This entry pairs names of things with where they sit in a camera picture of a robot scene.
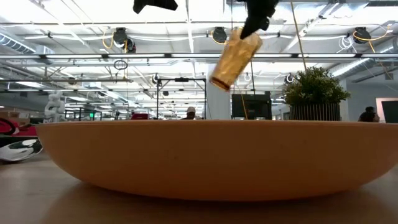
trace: gold cup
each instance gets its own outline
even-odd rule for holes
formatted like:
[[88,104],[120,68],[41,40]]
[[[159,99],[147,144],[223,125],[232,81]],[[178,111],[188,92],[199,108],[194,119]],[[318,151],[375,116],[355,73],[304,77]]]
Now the gold cup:
[[232,31],[231,38],[225,45],[221,58],[210,77],[212,84],[225,91],[229,91],[235,79],[262,45],[262,40],[257,34],[251,34],[241,40],[241,31],[242,29]]

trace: computer screen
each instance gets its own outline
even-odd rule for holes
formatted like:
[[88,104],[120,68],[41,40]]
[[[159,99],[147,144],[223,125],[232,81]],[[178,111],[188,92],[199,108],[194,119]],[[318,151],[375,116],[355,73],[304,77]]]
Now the computer screen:
[[398,123],[398,101],[382,101],[386,123]]
[[248,119],[272,119],[271,106],[269,95],[232,94],[233,118],[245,118],[247,115]]

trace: desk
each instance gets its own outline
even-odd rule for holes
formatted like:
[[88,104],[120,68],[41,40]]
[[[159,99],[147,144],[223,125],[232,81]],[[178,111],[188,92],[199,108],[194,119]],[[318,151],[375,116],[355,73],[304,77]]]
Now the desk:
[[398,223],[398,166],[362,188],[264,203],[186,202],[84,184],[45,154],[0,165],[0,223]]

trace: potted plant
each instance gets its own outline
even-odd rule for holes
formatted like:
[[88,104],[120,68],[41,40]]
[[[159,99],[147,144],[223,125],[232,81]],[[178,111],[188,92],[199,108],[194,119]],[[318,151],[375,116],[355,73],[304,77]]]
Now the potted plant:
[[350,96],[322,67],[297,72],[293,82],[285,84],[284,94],[290,118],[310,121],[339,121],[339,103]]

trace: orange bowl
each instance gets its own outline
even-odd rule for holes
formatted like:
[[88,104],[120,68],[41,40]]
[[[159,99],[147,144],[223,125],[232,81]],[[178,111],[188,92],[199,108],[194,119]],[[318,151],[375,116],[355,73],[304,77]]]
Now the orange bowl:
[[37,126],[70,175],[122,192],[285,200],[358,188],[398,161],[398,125],[319,121],[89,121]]

